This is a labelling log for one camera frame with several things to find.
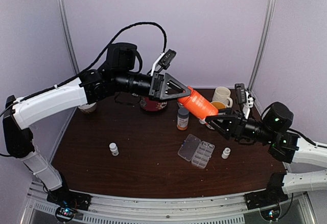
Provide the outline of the orange pill bottle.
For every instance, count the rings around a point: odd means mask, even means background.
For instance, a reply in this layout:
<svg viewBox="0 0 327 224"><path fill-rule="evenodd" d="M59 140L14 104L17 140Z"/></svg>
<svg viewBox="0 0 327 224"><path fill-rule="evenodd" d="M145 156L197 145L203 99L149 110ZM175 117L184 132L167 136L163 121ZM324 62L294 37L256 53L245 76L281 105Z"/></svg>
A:
<svg viewBox="0 0 327 224"><path fill-rule="evenodd" d="M190 86L188 86L188 89L191 91L191 94L189 96L178 98L177 101L197 119L205 120L208 116L216 116L218 114L218 109L198 91Z"/></svg>

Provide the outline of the clear plastic pill organizer box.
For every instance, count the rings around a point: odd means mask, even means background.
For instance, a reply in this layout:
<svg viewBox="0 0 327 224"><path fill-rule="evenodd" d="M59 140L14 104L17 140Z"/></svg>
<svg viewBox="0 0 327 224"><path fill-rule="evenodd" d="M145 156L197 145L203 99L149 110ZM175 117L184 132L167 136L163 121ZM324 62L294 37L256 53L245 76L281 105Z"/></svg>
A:
<svg viewBox="0 0 327 224"><path fill-rule="evenodd" d="M192 165L204 169L212 157L215 145L189 134L178 150L178 155Z"/></svg>

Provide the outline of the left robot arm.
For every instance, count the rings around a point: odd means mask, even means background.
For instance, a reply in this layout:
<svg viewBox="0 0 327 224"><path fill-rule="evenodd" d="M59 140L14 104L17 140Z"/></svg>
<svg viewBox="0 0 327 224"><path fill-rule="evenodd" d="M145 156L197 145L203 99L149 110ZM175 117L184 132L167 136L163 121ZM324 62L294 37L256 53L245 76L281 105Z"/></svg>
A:
<svg viewBox="0 0 327 224"><path fill-rule="evenodd" d="M98 69L87 70L68 83L46 91L22 98L7 98L3 130L8 154L20 159L63 206L73 202L73 193L65 185L64 177L34 147L29 127L63 110L94 105L117 92L155 101L175 100L191 94L189 88L167 73L160 74L155 69L149 75L134 72L136 60L141 60L136 45L110 44L106 60Z"/></svg>

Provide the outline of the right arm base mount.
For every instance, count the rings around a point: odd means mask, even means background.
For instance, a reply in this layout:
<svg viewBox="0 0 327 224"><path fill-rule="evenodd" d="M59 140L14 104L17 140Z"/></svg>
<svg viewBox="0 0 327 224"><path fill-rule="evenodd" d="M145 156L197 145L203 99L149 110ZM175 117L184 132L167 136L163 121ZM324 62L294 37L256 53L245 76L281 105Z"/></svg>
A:
<svg viewBox="0 0 327 224"><path fill-rule="evenodd" d="M277 205L280 202L288 200L288 195L275 190L263 190L250 192L244 195L248 210L263 208L266 206Z"/></svg>

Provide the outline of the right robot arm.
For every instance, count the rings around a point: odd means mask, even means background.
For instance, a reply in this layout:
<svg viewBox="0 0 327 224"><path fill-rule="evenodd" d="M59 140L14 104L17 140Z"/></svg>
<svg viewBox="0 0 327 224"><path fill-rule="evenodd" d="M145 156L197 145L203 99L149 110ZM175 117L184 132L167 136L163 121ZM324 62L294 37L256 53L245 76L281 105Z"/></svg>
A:
<svg viewBox="0 0 327 224"><path fill-rule="evenodd" d="M323 168L307 173L272 174L262 193L262 200L269 205L291 193L326 189L326 144L314 142L292 129L293 117L293 112L284 104L274 102L266 108L260 120L247 118L230 108L205 118L206 123L227 140L234 138L247 145L260 142L268 145L269 154L280 162Z"/></svg>

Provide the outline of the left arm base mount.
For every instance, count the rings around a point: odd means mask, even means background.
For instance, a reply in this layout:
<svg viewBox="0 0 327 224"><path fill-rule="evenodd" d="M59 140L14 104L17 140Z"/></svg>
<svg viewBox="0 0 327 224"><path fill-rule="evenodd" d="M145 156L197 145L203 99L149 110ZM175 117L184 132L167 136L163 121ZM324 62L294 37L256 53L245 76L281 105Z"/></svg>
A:
<svg viewBox="0 0 327 224"><path fill-rule="evenodd" d="M87 211L91 202L91 195L74 191L69 191L66 195L56 195L53 192L49 192L46 200L72 210Z"/></svg>

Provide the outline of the small white bottle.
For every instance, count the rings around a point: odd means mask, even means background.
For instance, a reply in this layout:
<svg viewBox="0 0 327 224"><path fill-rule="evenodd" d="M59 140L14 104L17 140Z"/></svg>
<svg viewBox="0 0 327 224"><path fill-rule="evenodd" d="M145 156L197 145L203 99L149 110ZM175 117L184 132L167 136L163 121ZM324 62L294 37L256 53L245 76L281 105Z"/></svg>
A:
<svg viewBox="0 0 327 224"><path fill-rule="evenodd" d="M112 142L109 144L109 149L110 149L110 152L113 156L117 156L119 155L119 150L118 150L118 147L116 145L116 143Z"/></svg>
<svg viewBox="0 0 327 224"><path fill-rule="evenodd" d="M229 147L226 147L226 148L223 150L223 152L222 152L222 154L221 154L221 157L222 157L223 159L227 159L227 158L229 157L229 155L230 155L230 152L231 152L231 149L230 149Z"/></svg>

